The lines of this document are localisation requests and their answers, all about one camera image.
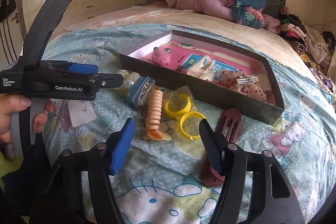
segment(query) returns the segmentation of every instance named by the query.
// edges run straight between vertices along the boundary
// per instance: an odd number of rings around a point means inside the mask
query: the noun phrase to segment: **human hand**
[[[1,94],[0,95],[0,143],[10,143],[11,136],[9,133],[9,125],[11,113],[20,112],[27,109],[31,105],[31,101],[19,94]],[[54,112],[55,108],[51,100],[49,100],[44,108],[44,112],[34,117],[33,131],[41,133],[46,124],[48,117],[47,112]]]

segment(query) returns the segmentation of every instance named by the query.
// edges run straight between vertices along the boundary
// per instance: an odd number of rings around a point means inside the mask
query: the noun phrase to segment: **pink blanket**
[[[193,10],[205,15],[234,21],[231,8],[227,8],[229,0],[166,0],[168,8]]]

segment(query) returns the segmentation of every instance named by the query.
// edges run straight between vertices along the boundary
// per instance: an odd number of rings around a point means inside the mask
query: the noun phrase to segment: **floral blanket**
[[[266,0],[229,0],[234,22],[255,29],[263,27],[264,18],[261,12],[266,7]]]
[[[74,31],[51,41],[45,60],[69,60],[98,65],[102,73],[116,73],[119,52],[162,32],[177,29],[210,37],[264,56],[274,72],[285,110],[273,126],[242,117],[237,144],[245,151],[269,149],[278,159],[298,197],[306,223],[316,214],[336,183],[336,114],[333,99],[312,80],[237,41],[167,24],[117,26],[95,31]],[[172,123],[162,116],[160,128],[173,135],[172,141],[144,141],[144,120],[114,89],[97,93],[92,107],[97,120],[74,128],[67,100],[55,100],[56,112],[49,114],[44,141],[53,164],[64,149],[88,150],[122,128],[128,117],[136,124],[123,168],[111,184],[126,224],[207,224],[219,198],[220,188],[206,188],[199,181],[205,160],[201,140],[190,141],[174,133]],[[196,101],[209,124],[215,127],[222,111]],[[87,174],[82,178],[88,219],[94,220]],[[252,189],[247,173],[241,214],[246,219]]]

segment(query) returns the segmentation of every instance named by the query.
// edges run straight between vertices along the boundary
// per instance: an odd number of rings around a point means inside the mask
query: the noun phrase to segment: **bedspread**
[[[140,20],[160,16],[175,16],[193,13],[192,10],[176,10],[163,7],[141,7],[132,6],[125,10],[115,11],[105,15],[97,16],[93,19],[71,25],[65,31],[75,30],[100,30],[108,27],[131,24]]]
[[[302,62],[292,47],[280,36],[266,30],[256,30],[220,18],[196,13],[180,16],[147,18],[139,23],[161,23],[186,26],[221,35],[230,40],[239,41],[245,46],[251,47],[258,52],[262,52],[270,58],[277,60],[281,64],[296,70],[299,74],[316,82],[316,79],[309,71],[308,67]]]
[[[43,59],[70,60],[96,64],[102,73],[120,69],[119,52],[170,29],[182,30],[245,46],[207,31],[167,24],[117,26],[96,31],[75,31],[51,41]],[[273,126],[248,117],[242,119],[237,144],[246,151],[271,150],[288,176],[301,205],[306,222],[313,217],[336,183],[336,114],[329,94],[312,80],[269,56],[283,96],[285,111]],[[66,100],[55,100],[56,112],[49,114],[43,133],[51,163],[64,149],[88,150],[122,128],[128,117],[136,123],[136,133],[124,167],[111,184],[127,224],[206,224],[219,197],[220,188],[203,187],[199,181],[205,151],[202,142],[184,140],[173,134],[173,141],[144,141],[142,113],[128,106],[116,90],[97,93],[92,106],[97,120],[73,128]],[[214,128],[221,110],[196,102]],[[161,130],[172,132],[172,124],[162,117]],[[239,221],[247,216],[252,177],[248,173]],[[94,220],[90,205],[87,174],[83,174],[85,208]]]

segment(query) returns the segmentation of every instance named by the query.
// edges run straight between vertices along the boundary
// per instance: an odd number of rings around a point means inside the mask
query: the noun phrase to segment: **hair clip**
[[[237,79],[237,83],[238,85],[244,85],[247,84],[249,82],[251,83],[255,83],[258,81],[258,77],[257,76],[253,76],[253,77],[243,77],[243,78],[238,78]]]

